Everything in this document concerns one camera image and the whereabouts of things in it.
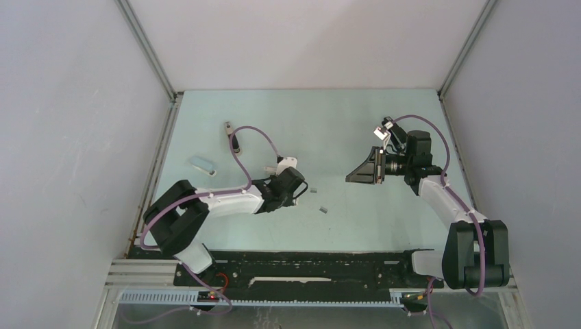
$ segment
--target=purple cable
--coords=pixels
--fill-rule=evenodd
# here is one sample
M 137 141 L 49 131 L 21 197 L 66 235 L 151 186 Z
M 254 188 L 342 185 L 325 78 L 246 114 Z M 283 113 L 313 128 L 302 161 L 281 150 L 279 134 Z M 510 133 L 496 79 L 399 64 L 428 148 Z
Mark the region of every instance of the purple cable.
M 427 120 L 424 117 L 420 117 L 419 115 L 415 115 L 415 114 L 404 115 L 402 117 L 394 119 L 392 122 L 396 123 L 402 119 L 407 119 L 407 118 L 415 118 L 415 119 L 422 120 L 423 122 L 427 123 L 428 125 L 430 125 L 430 127 L 432 127 L 436 131 L 436 133 L 438 133 L 440 138 L 442 138 L 442 142 L 444 142 L 444 147 L 446 148 L 446 165 L 444 166 L 444 169 L 442 170 L 442 174 L 440 175 L 440 182 L 442 183 L 442 186 L 445 187 L 445 190 L 454 199 L 456 199 L 456 201 L 460 204 L 460 206 L 462 206 L 462 209 L 466 213 L 468 213 L 468 216 L 470 217 L 470 219 L 472 219 L 472 222 L 474 223 L 474 226 L 476 228 L 476 236 L 478 238 L 478 247 L 480 248 L 480 255 L 479 255 L 480 256 L 480 281 L 478 282 L 478 290 L 476 292 L 473 292 L 472 290 L 470 290 L 470 288 L 466 288 L 466 290 L 472 296 L 480 297 L 482 292 L 484 291 L 484 282 L 486 279 L 485 278 L 485 276 L 486 276 L 486 253 L 484 250 L 484 237 L 482 236 L 482 230 L 480 229 L 480 224 L 478 223 L 476 216 L 472 212 L 470 212 L 470 207 L 468 207 L 468 205 L 466 205 L 466 203 L 464 203 L 464 201 L 456 194 L 456 192 L 454 192 L 454 190 L 452 190 L 449 186 L 446 186 L 445 176 L 446 176 L 446 171 L 448 170 L 448 166 L 450 165 L 450 148 L 448 147 L 448 142 L 446 141 L 446 138 L 444 137 L 442 132 L 436 127 L 435 124 L 433 124 L 431 121 Z
M 250 125 L 244 125 L 242 127 L 238 127 L 236 128 L 232 134 L 230 135 L 230 153 L 232 154 L 232 157 L 234 157 L 234 160 L 236 161 L 236 163 L 238 164 L 238 166 L 240 166 L 240 168 L 242 169 L 242 172 L 244 172 L 244 175 L 246 175 L 247 178 L 247 183 L 246 186 L 242 187 L 242 188 L 233 188 L 232 190 L 227 190 L 227 191 L 215 191 L 212 192 L 214 195 L 227 195 L 227 194 L 234 194 L 234 193 L 239 193 L 242 190 L 247 190 L 250 188 L 250 186 L 252 186 L 252 179 L 250 178 L 250 174 L 248 173 L 248 170 L 246 170 L 246 168 L 244 167 L 244 165 L 240 162 L 240 160 L 238 159 L 238 156 L 236 156 L 236 154 L 234 153 L 234 146 L 232 144 L 232 140 L 234 138 L 234 136 L 236 135 L 236 133 L 240 130 L 243 129 L 250 129 L 250 130 L 254 130 L 257 131 L 259 133 L 261 133 L 261 135 L 263 135 L 267 141 L 269 142 L 269 144 L 271 145 L 271 147 L 274 150 L 274 153 L 276 154 L 277 157 L 279 157 L 279 153 L 278 150 L 276 149 L 276 146 L 274 146 L 273 141 L 270 139 L 270 137 L 268 137 L 262 130 L 256 128 L 256 127 L 252 127 Z M 139 244 L 141 246 L 141 249 L 143 250 L 153 250 L 155 248 L 157 248 L 157 246 L 155 245 L 146 245 L 145 244 L 145 236 L 147 235 L 147 233 L 150 231 L 150 229 L 163 217 L 165 216 L 165 214 L 167 214 L 168 212 L 176 209 L 180 204 L 183 204 L 184 202 L 188 202 L 194 199 L 197 199 L 199 197 L 207 197 L 210 195 L 210 192 L 204 192 L 204 193 L 199 193 L 199 194 L 194 194 L 194 195 L 190 195 L 188 197 L 183 197 L 179 200 L 177 200 L 176 202 L 170 204 L 169 206 L 167 206 L 167 208 L 165 208 L 164 210 L 160 211 L 160 213 L 158 213 L 143 229 L 143 232 L 141 232 L 141 237 L 139 238 Z
M 237 132 L 239 132 L 240 130 L 244 130 L 244 129 L 250 129 L 250 130 L 254 130 L 256 132 L 259 132 L 261 135 L 263 135 L 267 141 L 269 142 L 269 144 L 271 145 L 272 149 L 274 150 L 277 158 L 280 157 L 280 154 L 278 153 L 278 149 L 276 148 L 276 146 L 274 145 L 273 141 L 270 139 L 270 137 L 268 137 L 268 135 L 266 135 L 266 133 L 264 133 L 262 130 L 256 128 L 256 127 L 252 127 L 250 125 L 244 125 L 242 127 L 238 127 L 236 128 L 232 134 L 230 135 L 230 142 L 229 142 L 229 146 L 230 146 L 230 153 L 232 154 L 232 156 L 234 157 L 234 160 L 236 161 L 236 163 L 238 164 L 238 166 L 240 166 L 240 168 L 242 169 L 242 171 L 244 172 L 246 178 L 247 178 L 247 183 L 246 186 L 242 187 L 242 188 L 233 188 L 232 190 L 227 190 L 227 191 L 215 191 L 212 192 L 214 195 L 227 195 L 227 194 L 233 194 L 233 193 L 239 193 L 242 190 L 247 190 L 250 188 L 250 186 L 252 186 L 252 179 L 250 178 L 250 174 L 248 173 L 248 170 L 246 170 L 246 168 L 244 167 L 244 165 L 242 164 L 242 162 L 238 159 L 238 157 L 236 156 L 236 154 L 234 153 L 234 146 L 232 144 L 232 141 L 234 139 L 234 136 L 236 135 Z M 199 197 L 207 197 L 210 195 L 210 192 L 204 192 L 204 193 L 199 193 L 199 194 L 194 194 L 194 195 L 190 195 L 188 197 L 183 197 L 179 200 L 177 200 L 176 202 L 170 204 L 169 206 L 167 206 L 164 210 L 160 211 L 160 213 L 158 213 L 150 222 L 149 224 L 147 224 L 145 226 L 145 228 L 143 229 L 143 232 L 141 232 L 141 237 L 139 238 L 139 244 L 141 246 L 141 249 L 143 250 L 152 250 L 157 248 L 157 246 L 155 245 L 146 245 L 145 244 L 145 236 L 147 235 L 147 233 L 150 231 L 150 229 L 168 212 L 176 209 L 180 204 L 183 204 L 184 202 L 188 202 L 194 199 L 197 199 Z M 200 278 L 198 278 L 198 276 L 190 269 L 190 267 L 188 267 L 188 265 L 182 263 L 182 265 L 184 266 L 184 268 L 187 270 L 187 272 L 194 278 L 194 280 L 196 280 L 201 286 L 207 288 L 210 291 L 213 291 L 214 293 L 216 293 L 218 296 L 220 296 L 224 301 L 226 301 L 228 303 L 228 309 L 227 310 L 223 310 L 220 312 L 208 312 L 206 310 L 197 310 L 200 313 L 204 313 L 204 314 L 208 314 L 208 315 L 224 315 L 228 312 L 230 312 L 232 310 L 232 302 L 228 299 L 228 297 L 226 297 L 222 292 L 210 287 L 208 284 L 206 284 L 204 281 L 202 281 Z M 189 306 L 181 306 L 181 307 L 177 307 L 177 308 L 173 308 L 171 310 L 168 310 L 165 313 L 162 313 L 160 315 L 157 315 L 155 317 L 152 317 L 151 319 L 147 319 L 147 320 L 142 320 L 142 321 L 132 321 L 129 320 L 128 318 L 125 317 L 125 315 L 123 314 L 123 312 L 120 313 L 121 318 L 123 319 L 123 321 L 129 323 L 129 324 L 148 324 L 150 322 L 153 321 L 157 321 L 159 319 L 161 319 L 162 317 L 169 315 L 171 313 L 174 312 L 178 312 L 181 310 L 188 310 L 190 309 Z
M 189 309 L 190 309 L 189 306 L 176 307 L 176 308 L 172 308 L 171 310 L 168 310 L 167 312 L 163 312 L 160 315 L 156 315 L 155 317 L 152 317 L 151 319 L 140 320 L 140 321 L 134 321 L 134 320 L 128 319 L 122 311 L 119 312 L 119 317 L 121 319 L 123 319 L 123 321 L 127 322 L 128 324 L 150 324 L 151 322 L 157 321 L 157 320 L 165 317 L 166 315 L 170 315 L 171 313 L 180 312 L 182 310 L 189 310 Z
M 425 290 L 425 294 L 428 295 L 428 311 L 427 314 L 430 315 L 430 322 L 432 322 L 432 328 L 436 329 L 436 322 L 434 321 L 434 317 L 439 318 L 440 320 L 444 321 L 444 323 L 446 323 L 446 325 L 448 326 L 449 329 L 454 329 L 454 327 L 452 327 L 452 324 L 450 323 L 450 321 L 448 321 L 448 319 L 446 319 L 442 314 L 440 313 L 436 313 L 434 311 L 432 311 L 432 299 L 430 298 L 430 295 L 432 294 L 432 285 L 434 284 L 434 281 L 436 281 L 437 278 L 432 277 L 430 279 L 430 281 L 428 282 L 428 287 Z M 405 306 L 404 306 L 404 312 L 408 313 L 409 316 L 411 317 L 417 317 L 417 316 L 424 316 L 426 315 L 425 312 L 410 312 Z

